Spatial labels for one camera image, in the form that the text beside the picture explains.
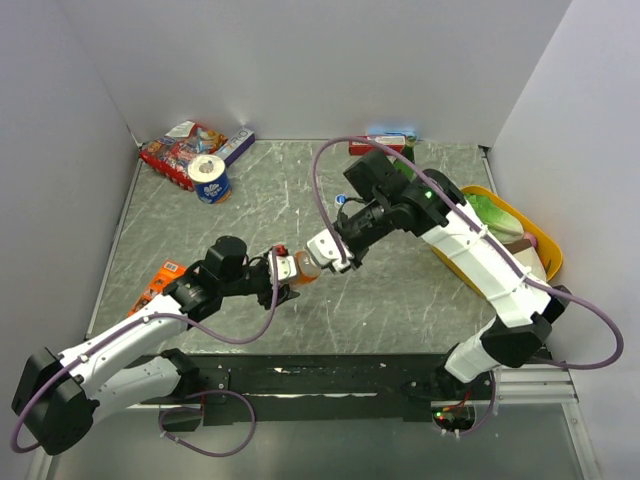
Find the orange drink bottle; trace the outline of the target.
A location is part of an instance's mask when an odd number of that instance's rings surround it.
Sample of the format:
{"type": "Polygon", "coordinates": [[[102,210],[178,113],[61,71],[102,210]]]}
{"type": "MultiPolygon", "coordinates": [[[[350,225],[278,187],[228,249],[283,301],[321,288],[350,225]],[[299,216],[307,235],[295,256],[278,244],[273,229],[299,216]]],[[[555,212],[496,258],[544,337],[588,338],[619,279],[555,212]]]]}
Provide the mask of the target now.
{"type": "Polygon", "coordinates": [[[296,276],[290,282],[292,287],[300,287],[314,282],[322,273],[321,269],[313,262],[311,255],[300,250],[294,254],[296,264],[296,276]]]}

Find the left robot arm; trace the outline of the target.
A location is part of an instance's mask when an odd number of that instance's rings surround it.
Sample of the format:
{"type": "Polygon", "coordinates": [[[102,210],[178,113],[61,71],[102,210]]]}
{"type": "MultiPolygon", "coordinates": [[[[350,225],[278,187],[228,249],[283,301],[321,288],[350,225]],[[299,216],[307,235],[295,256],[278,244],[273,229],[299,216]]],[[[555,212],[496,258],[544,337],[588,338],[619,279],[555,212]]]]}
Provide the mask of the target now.
{"type": "Polygon", "coordinates": [[[149,399],[191,399],[198,373],[179,351],[163,353],[139,367],[134,361],[189,329],[231,345],[248,344],[264,329],[243,338],[225,337],[203,326],[228,297],[253,296],[273,317],[294,297],[296,258],[276,245],[253,259],[239,238],[223,236],[204,259],[173,278],[146,305],[117,325],[79,345],[53,353],[42,348],[25,363],[11,403],[17,424],[10,437],[16,453],[43,448],[65,452],[111,414],[149,399]]]}

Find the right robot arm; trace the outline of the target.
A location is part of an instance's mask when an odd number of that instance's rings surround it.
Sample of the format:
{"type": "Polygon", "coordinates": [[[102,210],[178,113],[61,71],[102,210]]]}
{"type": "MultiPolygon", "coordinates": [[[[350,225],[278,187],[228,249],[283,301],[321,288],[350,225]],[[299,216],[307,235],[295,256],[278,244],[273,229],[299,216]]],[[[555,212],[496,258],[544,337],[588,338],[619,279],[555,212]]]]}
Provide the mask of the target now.
{"type": "Polygon", "coordinates": [[[365,206],[351,217],[340,214],[334,227],[355,262],[390,232],[410,232],[442,253],[491,304],[494,318],[454,346],[437,374],[439,391],[456,399],[479,375],[530,361],[567,303],[526,284],[525,268],[482,227],[446,175],[435,169],[423,173],[435,182],[434,188],[408,179],[382,151],[368,152],[344,172],[365,206]]]}

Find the green glass bottle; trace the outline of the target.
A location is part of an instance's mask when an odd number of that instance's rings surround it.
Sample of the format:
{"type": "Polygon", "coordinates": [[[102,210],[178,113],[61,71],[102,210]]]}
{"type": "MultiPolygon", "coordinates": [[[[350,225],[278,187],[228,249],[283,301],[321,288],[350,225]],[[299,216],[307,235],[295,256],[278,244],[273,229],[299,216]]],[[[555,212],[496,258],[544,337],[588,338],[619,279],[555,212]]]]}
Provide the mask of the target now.
{"type": "MultiPolygon", "coordinates": [[[[417,137],[415,135],[408,135],[405,137],[405,143],[402,147],[400,154],[403,155],[409,162],[412,164],[415,163],[415,145],[417,143],[417,137]]],[[[393,161],[394,168],[402,172],[409,180],[414,178],[415,172],[409,167],[405,162],[400,159],[395,159],[393,161]]]]}

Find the orange snack box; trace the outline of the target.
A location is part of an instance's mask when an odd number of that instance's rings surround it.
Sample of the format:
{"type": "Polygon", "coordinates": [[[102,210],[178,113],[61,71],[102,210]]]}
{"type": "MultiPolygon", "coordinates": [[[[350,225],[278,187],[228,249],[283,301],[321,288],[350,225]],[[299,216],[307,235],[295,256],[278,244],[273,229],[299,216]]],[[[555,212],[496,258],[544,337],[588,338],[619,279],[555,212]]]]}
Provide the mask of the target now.
{"type": "Polygon", "coordinates": [[[168,284],[185,272],[186,267],[184,265],[166,260],[144,288],[133,307],[129,310],[128,315],[133,315],[144,308],[155,296],[161,294],[168,284]]]}

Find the blue box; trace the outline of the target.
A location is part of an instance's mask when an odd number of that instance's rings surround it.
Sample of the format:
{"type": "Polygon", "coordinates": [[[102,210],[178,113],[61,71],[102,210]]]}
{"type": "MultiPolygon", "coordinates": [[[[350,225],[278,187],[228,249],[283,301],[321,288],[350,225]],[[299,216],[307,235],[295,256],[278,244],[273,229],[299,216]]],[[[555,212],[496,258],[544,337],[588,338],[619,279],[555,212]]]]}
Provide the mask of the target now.
{"type": "Polygon", "coordinates": [[[374,125],[367,129],[367,136],[404,136],[418,138],[418,133],[410,127],[388,127],[374,125]]]}

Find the yellow basket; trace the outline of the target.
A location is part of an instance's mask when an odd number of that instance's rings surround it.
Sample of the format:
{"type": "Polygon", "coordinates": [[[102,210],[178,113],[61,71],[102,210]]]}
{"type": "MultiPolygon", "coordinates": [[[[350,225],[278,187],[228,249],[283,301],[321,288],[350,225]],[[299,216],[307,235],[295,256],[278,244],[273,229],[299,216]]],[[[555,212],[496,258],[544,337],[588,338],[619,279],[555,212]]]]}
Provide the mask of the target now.
{"type": "MultiPolygon", "coordinates": [[[[492,202],[503,211],[508,212],[517,218],[524,230],[528,233],[533,234],[537,240],[536,252],[538,257],[542,263],[542,266],[545,268],[546,272],[546,281],[550,282],[554,276],[560,270],[563,263],[563,253],[559,245],[540,227],[538,227],[534,222],[529,220],[524,214],[519,212],[515,207],[510,205],[508,202],[500,198],[497,194],[491,192],[487,188],[484,188],[479,185],[470,185],[466,187],[462,187],[461,191],[465,194],[471,195],[481,195],[487,198],[490,198],[492,202]]],[[[449,260],[440,250],[436,247],[432,246],[431,250],[433,253],[450,269],[452,270],[467,286],[469,286],[477,295],[481,298],[485,299],[484,294],[481,290],[451,261],[449,260]]]]}

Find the toilet paper roll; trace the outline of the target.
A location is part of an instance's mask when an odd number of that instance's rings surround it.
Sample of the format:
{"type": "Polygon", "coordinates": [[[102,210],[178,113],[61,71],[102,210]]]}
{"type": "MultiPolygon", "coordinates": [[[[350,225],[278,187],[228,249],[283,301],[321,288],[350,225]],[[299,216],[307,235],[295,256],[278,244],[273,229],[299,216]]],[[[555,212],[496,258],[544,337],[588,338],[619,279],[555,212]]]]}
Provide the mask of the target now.
{"type": "Polygon", "coordinates": [[[189,164],[187,173],[197,197],[203,203],[221,203],[232,192],[225,162],[216,155],[196,156],[189,164]]]}

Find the green lettuce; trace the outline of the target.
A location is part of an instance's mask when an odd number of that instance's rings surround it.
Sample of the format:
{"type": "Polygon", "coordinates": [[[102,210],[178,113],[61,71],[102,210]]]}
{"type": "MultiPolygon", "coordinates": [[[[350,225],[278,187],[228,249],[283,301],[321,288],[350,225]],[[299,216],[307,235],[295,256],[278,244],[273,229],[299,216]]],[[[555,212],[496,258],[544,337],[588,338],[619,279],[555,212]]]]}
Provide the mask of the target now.
{"type": "Polygon", "coordinates": [[[478,218],[502,244],[510,244],[524,237],[521,222],[512,214],[498,207],[489,197],[466,194],[466,200],[473,207],[478,218]]]}

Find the purple white box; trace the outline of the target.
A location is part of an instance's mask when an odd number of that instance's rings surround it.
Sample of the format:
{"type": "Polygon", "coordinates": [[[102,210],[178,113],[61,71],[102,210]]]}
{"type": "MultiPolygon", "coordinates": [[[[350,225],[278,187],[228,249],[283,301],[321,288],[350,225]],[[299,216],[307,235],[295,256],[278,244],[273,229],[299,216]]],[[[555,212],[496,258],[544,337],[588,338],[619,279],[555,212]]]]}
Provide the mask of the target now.
{"type": "Polygon", "coordinates": [[[216,151],[216,155],[230,167],[251,145],[255,143],[255,132],[243,127],[227,139],[216,151]]]}

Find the red snack bag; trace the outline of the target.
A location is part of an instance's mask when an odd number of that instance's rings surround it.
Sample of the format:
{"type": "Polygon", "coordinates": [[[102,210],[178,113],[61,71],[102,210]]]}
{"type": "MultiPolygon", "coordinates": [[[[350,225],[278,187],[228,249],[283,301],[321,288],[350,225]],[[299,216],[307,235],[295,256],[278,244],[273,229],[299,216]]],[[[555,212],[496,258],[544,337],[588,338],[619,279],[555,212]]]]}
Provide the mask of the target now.
{"type": "Polygon", "coordinates": [[[213,154],[227,137],[215,130],[185,121],[163,136],[142,145],[139,157],[156,172],[166,176],[183,190],[192,191],[188,175],[192,160],[200,154],[213,154]]]}

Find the white paper cup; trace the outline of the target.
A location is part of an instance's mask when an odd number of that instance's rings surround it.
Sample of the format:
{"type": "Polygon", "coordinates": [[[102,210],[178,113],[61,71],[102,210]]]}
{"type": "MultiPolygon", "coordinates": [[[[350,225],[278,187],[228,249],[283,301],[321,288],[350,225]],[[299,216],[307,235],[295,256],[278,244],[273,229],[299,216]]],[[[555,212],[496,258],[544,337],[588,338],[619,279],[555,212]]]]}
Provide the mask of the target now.
{"type": "Polygon", "coordinates": [[[505,245],[505,248],[520,262],[524,267],[531,269],[531,274],[539,280],[547,279],[546,272],[542,262],[537,254],[534,245],[527,238],[517,240],[505,245]]]}

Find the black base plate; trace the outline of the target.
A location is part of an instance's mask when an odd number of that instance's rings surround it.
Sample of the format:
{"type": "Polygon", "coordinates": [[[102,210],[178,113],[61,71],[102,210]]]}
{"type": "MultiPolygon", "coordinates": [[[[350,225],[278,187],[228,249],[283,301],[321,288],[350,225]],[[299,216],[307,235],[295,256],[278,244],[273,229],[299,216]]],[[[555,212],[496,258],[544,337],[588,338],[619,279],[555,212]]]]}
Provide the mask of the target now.
{"type": "Polygon", "coordinates": [[[320,421],[399,418],[431,422],[437,403],[485,401],[497,380],[481,374],[464,386],[444,377],[441,354],[186,355],[185,379],[153,400],[203,409],[207,426],[256,419],[320,421]]]}

